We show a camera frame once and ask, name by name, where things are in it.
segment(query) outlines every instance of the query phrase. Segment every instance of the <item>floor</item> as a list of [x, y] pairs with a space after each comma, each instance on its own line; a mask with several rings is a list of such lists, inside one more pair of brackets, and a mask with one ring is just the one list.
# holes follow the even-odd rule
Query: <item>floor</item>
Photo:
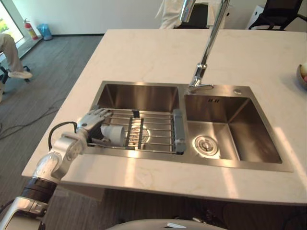
[[[34, 75], [31, 82], [9, 79], [6, 83], [0, 104], [2, 130], [33, 121], [56, 101], [53, 106], [59, 108], [101, 38], [55, 37], [37, 44], [23, 58]], [[21, 172], [54, 116], [45, 116], [5, 139], [0, 135], [0, 205], [21, 193], [27, 181]], [[44, 217], [47, 229], [104, 230], [135, 219], [174, 217], [197, 217], [230, 230], [306, 226], [306, 207], [239, 204], [115, 189], [105, 189], [101, 198], [97, 201], [59, 187]]]

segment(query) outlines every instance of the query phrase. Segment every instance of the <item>faucet spout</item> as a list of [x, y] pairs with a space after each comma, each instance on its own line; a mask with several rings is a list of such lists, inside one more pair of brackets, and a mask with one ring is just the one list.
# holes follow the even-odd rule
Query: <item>faucet spout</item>
[[193, 11], [195, 0], [185, 0], [180, 13], [180, 21], [188, 23]]
[[[203, 77], [203, 75], [204, 75], [204, 73], [207, 69], [207, 59], [208, 59], [210, 51], [211, 51], [211, 49], [214, 45], [216, 36], [217, 36], [218, 31], [220, 29], [221, 22], [223, 20], [223, 17], [225, 15], [225, 12], [227, 10], [229, 2], [230, 2], [230, 0], [222, 0], [222, 5], [221, 5], [221, 7], [220, 7], [220, 9], [217, 13], [217, 17], [215, 19], [210, 37], [208, 39], [205, 52], [203, 53], [201, 62], [196, 66], [196, 70], [194, 72], [193, 79], [192, 79], [191, 83], [189, 84], [189, 87], [200, 87], [200, 86], [202, 86], [201, 80], [202, 80], [202, 77]], [[183, 7], [182, 7], [182, 10], [181, 10], [181, 15], [180, 15], [180, 20], [182, 22], [188, 22], [189, 21], [189, 18], [191, 16], [191, 13], [192, 13], [192, 10], [193, 10], [194, 3], [195, 3], [195, 0], [185, 0], [184, 1]]]

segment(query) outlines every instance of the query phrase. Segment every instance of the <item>window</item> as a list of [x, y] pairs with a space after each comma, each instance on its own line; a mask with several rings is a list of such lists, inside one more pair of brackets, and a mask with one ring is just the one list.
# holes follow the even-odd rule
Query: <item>window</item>
[[11, 35], [14, 38], [15, 42], [18, 42], [24, 37], [1, 2], [0, 2], [0, 33]]

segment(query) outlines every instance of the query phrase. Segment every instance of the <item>robotic hand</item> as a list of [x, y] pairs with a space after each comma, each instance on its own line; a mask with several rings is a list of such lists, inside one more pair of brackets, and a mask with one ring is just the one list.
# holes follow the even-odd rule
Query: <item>robotic hand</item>
[[22, 194], [15, 198], [0, 222], [0, 230], [45, 229], [39, 218], [45, 215], [57, 185], [72, 161], [87, 147], [91, 131], [110, 115], [111, 112], [105, 109], [92, 110], [77, 123], [76, 133], [62, 134], [49, 153], [38, 162]]

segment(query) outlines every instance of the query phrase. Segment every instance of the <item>sink drain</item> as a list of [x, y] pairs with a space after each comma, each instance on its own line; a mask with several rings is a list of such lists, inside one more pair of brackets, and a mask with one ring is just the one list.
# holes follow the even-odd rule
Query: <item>sink drain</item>
[[211, 157], [218, 151], [215, 140], [207, 136], [196, 137], [193, 143], [193, 147], [201, 157]]
[[[131, 127], [131, 134], [130, 134], [130, 142], [132, 144], [137, 144], [139, 142], [139, 135], [140, 135], [140, 127], [139, 126], [132, 126]], [[146, 127], [143, 126], [142, 131], [142, 143], [149, 141], [149, 131]]]

